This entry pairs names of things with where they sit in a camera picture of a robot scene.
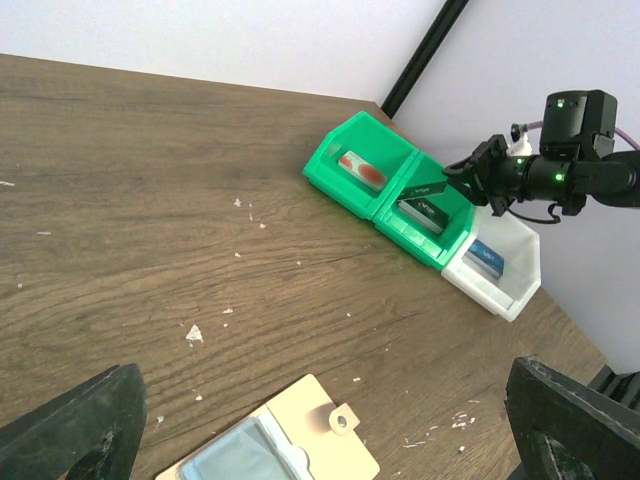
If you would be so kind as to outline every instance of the white wall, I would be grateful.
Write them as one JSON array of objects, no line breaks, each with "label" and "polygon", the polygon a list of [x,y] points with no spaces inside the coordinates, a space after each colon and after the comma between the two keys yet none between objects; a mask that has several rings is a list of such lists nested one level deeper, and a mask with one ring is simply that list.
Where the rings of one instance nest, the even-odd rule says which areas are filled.
[{"label": "white wall", "polygon": [[444,0],[7,0],[0,52],[381,103]]},{"label": "white wall", "polygon": [[[638,140],[638,18],[637,2],[469,2],[395,120],[451,163],[512,122],[541,120],[548,94],[600,88],[617,97],[617,125]],[[541,202],[518,208],[546,215]],[[543,286],[614,370],[640,370],[640,212],[589,200],[580,216],[534,228]]]}]

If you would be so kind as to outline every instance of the red circle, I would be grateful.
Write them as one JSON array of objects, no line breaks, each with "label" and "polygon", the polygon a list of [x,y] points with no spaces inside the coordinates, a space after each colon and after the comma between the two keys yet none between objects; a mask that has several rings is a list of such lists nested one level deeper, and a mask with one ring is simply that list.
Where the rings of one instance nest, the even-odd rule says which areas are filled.
[{"label": "red circle", "polygon": [[386,180],[384,178],[384,175],[382,175],[371,165],[360,165],[358,167],[358,172],[360,172],[360,175],[366,178],[367,181],[373,183],[374,185],[384,185],[384,182]]},{"label": "red circle", "polygon": [[353,163],[347,157],[340,157],[340,163],[353,170]]}]

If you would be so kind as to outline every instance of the brown wood surface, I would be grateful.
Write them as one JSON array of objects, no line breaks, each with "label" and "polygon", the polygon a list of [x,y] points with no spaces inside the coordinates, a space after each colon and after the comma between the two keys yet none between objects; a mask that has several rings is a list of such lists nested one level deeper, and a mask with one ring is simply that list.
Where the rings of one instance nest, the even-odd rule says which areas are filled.
[{"label": "brown wood surface", "polygon": [[544,292],[509,324],[308,184],[371,103],[1,56],[0,109],[0,424],[135,362],[148,479],[313,373],[379,478],[502,479],[513,358],[602,366]]}]

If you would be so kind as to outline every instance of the green plastic container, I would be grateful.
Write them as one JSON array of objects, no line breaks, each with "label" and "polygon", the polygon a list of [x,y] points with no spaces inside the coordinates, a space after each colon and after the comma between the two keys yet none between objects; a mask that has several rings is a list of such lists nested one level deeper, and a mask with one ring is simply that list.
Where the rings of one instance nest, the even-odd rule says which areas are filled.
[{"label": "green plastic container", "polygon": [[429,196],[430,202],[449,215],[447,227],[440,235],[436,235],[398,210],[396,199],[405,187],[445,180],[442,165],[421,152],[393,185],[393,190],[373,218],[376,228],[418,260],[437,270],[442,270],[449,263],[469,236],[475,207],[451,186],[447,186],[439,195]]},{"label": "green plastic container", "polygon": [[[348,151],[387,177],[386,186],[380,192],[338,165],[340,157]],[[419,154],[416,147],[367,112],[359,112],[325,137],[302,173],[355,215],[372,220]]]}]

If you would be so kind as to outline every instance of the white plastic container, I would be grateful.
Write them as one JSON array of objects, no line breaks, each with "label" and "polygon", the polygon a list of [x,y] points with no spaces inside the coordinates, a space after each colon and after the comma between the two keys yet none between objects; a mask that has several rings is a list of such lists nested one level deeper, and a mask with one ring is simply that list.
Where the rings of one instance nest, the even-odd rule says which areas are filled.
[{"label": "white plastic container", "polygon": [[[540,237],[510,213],[502,217],[491,213],[490,207],[476,210],[471,234],[442,276],[494,315],[512,322],[540,287]],[[476,238],[504,258],[500,279],[465,257]]]}]

